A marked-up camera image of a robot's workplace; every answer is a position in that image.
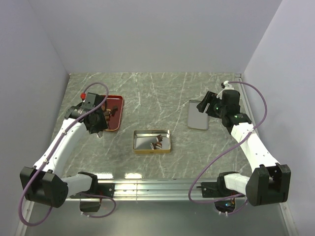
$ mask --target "red tray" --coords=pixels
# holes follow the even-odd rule
[[[124,98],[120,95],[109,95],[106,100],[106,110],[110,111],[114,106],[117,106],[118,110],[107,121],[108,129],[104,131],[117,131],[120,127],[123,114]]]

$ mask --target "white panel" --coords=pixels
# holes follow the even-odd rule
[[[19,173],[48,147],[67,73],[27,0],[0,4],[0,235],[13,235]]]
[[[69,72],[244,72],[281,0],[30,0]]]
[[[90,176],[81,174],[62,178],[62,181],[68,185],[67,198],[77,193],[88,191],[92,184],[92,178]]]
[[[291,168],[288,202],[301,236],[314,235],[315,1],[283,0],[245,71],[268,116],[259,130],[273,156]],[[255,119],[264,109],[248,91]]]
[[[227,189],[235,190],[244,195],[246,195],[246,185],[249,180],[249,177],[243,176],[240,173],[224,176],[224,182]]]
[[[231,135],[239,143],[244,140],[249,131],[253,129],[253,124],[240,123],[233,126]],[[251,165],[252,172],[260,165],[265,167],[275,166],[278,161],[268,152],[265,145],[258,137],[256,131],[247,138],[241,148]]]

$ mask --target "cable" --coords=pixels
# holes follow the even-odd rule
[[[23,200],[24,200],[24,197],[25,195],[27,194],[27,191],[29,189],[29,187],[31,186],[31,184],[33,183],[33,181],[36,179],[36,177],[38,176],[38,174],[40,173],[40,171],[42,171],[45,167],[45,165],[47,165],[47,163],[49,162],[50,158],[53,156],[54,152],[56,151],[56,149],[58,148],[60,142],[62,141],[62,139],[64,138],[65,134],[77,123],[79,122],[80,120],[82,120],[84,117],[88,116],[89,114],[93,113],[94,111],[96,111],[98,108],[100,108],[102,106],[102,104],[106,101],[107,97],[108,97],[108,94],[109,94],[109,90],[108,90],[108,87],[102,83],[102,82],[95,82],[95,83],[92,83],[90,84],[89,86],[86,87],[86,89],[84,90],[84,92],[91,86],[93,85],[102,85],[103,87],[105,87],[106,89],[106,95],[103,99],[103,101],[98,104],[96,107],[94,107],[92,110],[86,112],[85,114],[81,115],[80,117],[78,117],[76,120],[74,120],[64,131],[64,133],[62,133],[60,135],[60,137],[57,139],[55,145],[53,146],[53,148],[51,149],[50,153],[47,155],[47,158],[46,160],[43,162],[43,164],[38,168],[38,170],[35,172],[35,174],[31,177],[31,179],[29,180],[29,182],[27,183],[27,185],[25,186],[24,190],[23,190],[23,193],[22,193],[22,196],[20,198],[20,201],[19,201],[19,206],[18,206],[18,213],[19,213],[19,218],[21,220],[21,222],[27,226],[37,226],[37,225],[40,225],[41,223],[43,223],[47,217],[49,216],[51,210],[52,210],[52,206],[49,208],[47,214],[45,215],[45,217],[36,222],[36,223],[30,223],[30,222],[27,222],[24,217],[23,217],[23,213],[22,213],[22,205],[23,205]]]
[[[113,202],[113,204],[114,204],[113,209],[109,213],[107,213],[105,215],[89,215],[89,214],[83,212],[82,214],[86,215],[87,217],[90,217],[90,218],[104,218],[104,217],[109,216],[110,214],[112,214],[114,212],[115,208],[116,208],[115,200],[110,198],[110,197],[102,196],[102,195],[94,195],[94,194],[82,193],[82,192],[81,192],[81,194],[83,194],[84,196],[87,196],[87,197],[106,198],[106,199],[111,200]]]
[[[261,119],[261,121],[255,125],[253,127],[252,130],[255,130],[256,128],[258,128],[266,119],[267,117],[267,103],[266,103],[266,100],[264,98],[264,96],[261,94],[261,92],[253,85],[251,84],[248,84],[246,82],[240,82],[240,81],[231,81],[231,82],[228,82],[229,84],[244,84],[244,85],[247,85],[247,86],[250,86],[251,88],[253,88],[254,90],[256,90],[256,92],[259,94],[259,96],[261,97],[262,99],[262,102],[264,103],[264,107],[265,107],[265,113],[264,113],[264,116],[263,118]],[[189,188],[189,191],[188,191],[188,198],[191,202],[193,203],[198,203],[198,204],[209,204],[209,203],[214,203],[214,202],[218,202],[218,201],[222,201],[222,200],[226,200],[226,199],[230,199],[230,198],[235,198],[235,197],[239,197],[239,196],[242,196],[243,194],[236,194],[236,195],[232,195],[232,196],[228,196],[228,197],[224,197],[224,198],[219,198],[219,199],[215,199],[215,200],[210,200],[210,201],[196,201],[196,200],[193,200],[191,198],[191,192],[192,192],[192,189],[193,187],[196,185],[196,183],[198,182],[198,180],[200,179],[200,177],[207,171],[207,169],[213,164],[215,163],[219,158],[221,158],[222,156],[224,156],[225,154],[229,153],[230,151],[234,150],[235,148],[239,147],[240,145],[242,145],[249,137],[250,135],[252,134],[252,131],[250,131],[246,137],[241,141],[239,142],[238,144],[230,147],[228,150],[222,152],[220,155],[218,155],[215,159],[213,159],[201,172],[200,174],[196,177],[196,179],[193,181],[193,183],[191,184],[190,188]],[[239,208],[237,209],[236,211],[232,212],[232,213],[236,213],[238,212],[239,210],[241,210],[245,205],[246,205],[247,201],[245,201],[245,203]]]

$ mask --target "metal tin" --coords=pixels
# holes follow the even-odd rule
[[[151,149],[151,143],[157,142],[162,135],[162,149]],[[168,129],[135,130],[133,132],[133,152],[135,154],[161,154],[171,152],[171,134]]]

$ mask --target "chocolate piece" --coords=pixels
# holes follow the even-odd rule
[[[157,149],[156,144],[155,143],[151,143],[151,148],[152,148],[152,150]]]
[[[163,140],[162,135],[161,135],[161,134],[160,134],[160,135],[157,135],[157,141],[158,141],[158,142],[162,142],[162,140]]]
[[[118,111],[118,107],[117,107],[117,106],[114,106],[114,107],[112,108],[112,110],[110,111],[110,114],[111,114],[112,116],[114,116],[115,113],[116,113],[116,111]]]
[[[156,149],[162,149],[162,143],[156,142]]]
[[[106,117],[110,116],[110,112],[109,111],[105,111],[104,112],[104,116],[106,116]]]

